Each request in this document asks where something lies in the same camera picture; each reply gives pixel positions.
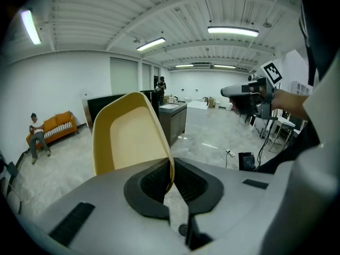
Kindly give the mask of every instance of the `fluorescent ceiling light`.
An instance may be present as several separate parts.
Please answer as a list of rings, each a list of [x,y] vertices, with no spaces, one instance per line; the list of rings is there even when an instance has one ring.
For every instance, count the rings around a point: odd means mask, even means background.
[[[30,11],[21,12],[21,19],[33,43],[35,45],[41,44],[36,26],[33,23],[32,13]]]
[[[181,67],[193,67],[193,64],[182,64],[182,65],[176,65],[177,68]]]
[[[228,65],[214,65],[214,67],[232,68],[232,69],[235,69],[235,68],[236,68],[236,66],[228,66]]]
[[[238,27],[208,27],[209,33],[231,33],[257,37],[259,32],[254,29]]]
[[[164,43],[164,42],[165,42],[165,39],[164,39],[164,38],[159,38],[159,39],[150,41],[150,42],[148,42],[148,43],[146,43],[146,44],[144,44],[144,45],[138,47],[137,50],[138,50],[138,51],[143,51],[143,50],[145,50],[145,49],[147,49],[147,48],[150,48],[150,47],[152,47],[152,46],[154,46],[154,45],[159,45],[159,44]]]

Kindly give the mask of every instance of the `dark pants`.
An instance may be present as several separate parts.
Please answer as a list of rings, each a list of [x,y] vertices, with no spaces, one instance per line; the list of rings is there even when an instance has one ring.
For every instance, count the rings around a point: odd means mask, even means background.
[[[164,91],[160,90],[158,91],[158,102],[160,106],[163,105],[163,99],[164,99]]]
[[[42,147],[44,148],[45,151],[49,151],[49,148],[45,142],[44,139],[44,132],[43,131],[39,131],[36,134],[32,135],[31,139],[30,139],[30,151],[32,153],[32,158],[36,159],[38,158],[37,156],[37,150],[36,150],[36,141],[40,141],[42,144]]]

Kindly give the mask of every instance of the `black monitor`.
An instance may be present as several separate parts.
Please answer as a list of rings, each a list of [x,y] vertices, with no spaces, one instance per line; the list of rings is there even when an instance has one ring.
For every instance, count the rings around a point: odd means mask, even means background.
[[[147,91],[141,91],[141,93],[143,93],[148,100],[150,101],[152,107],[154,108],[154,111],[157,115],[158,118],[158,98],[157,98],[157,93],[152,91],[152,90],[147,90]],[[88,109],[89,109],[89,113],[91,116],[91,120],[92,123],[95,122],[95,119],[98,115],[98,113],[108,104],[112,103],[113,101],[121,98],[122,96],[125,96],[125,94],[123,95],[110,95],[110,96],[103,96],[103,97],[97,97],[97,98],[93,98],[93,99],[88,99],[87,103],[88,103]]]

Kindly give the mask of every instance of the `black cabinet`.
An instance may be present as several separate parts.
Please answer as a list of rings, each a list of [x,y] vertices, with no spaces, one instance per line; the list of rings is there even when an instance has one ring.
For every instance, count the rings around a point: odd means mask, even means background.
[[[164,131],[166,140],[171,146],[181,133],[185,131],[186,106],[184,109],[174,113],[159,112],[159,122]]]

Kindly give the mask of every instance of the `cardboard box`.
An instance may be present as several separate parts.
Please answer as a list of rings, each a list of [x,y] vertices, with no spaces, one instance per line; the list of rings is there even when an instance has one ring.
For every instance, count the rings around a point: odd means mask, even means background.
[[[215,104],[215,99],[212,97],[209,97],[209,108],[213,108]]]

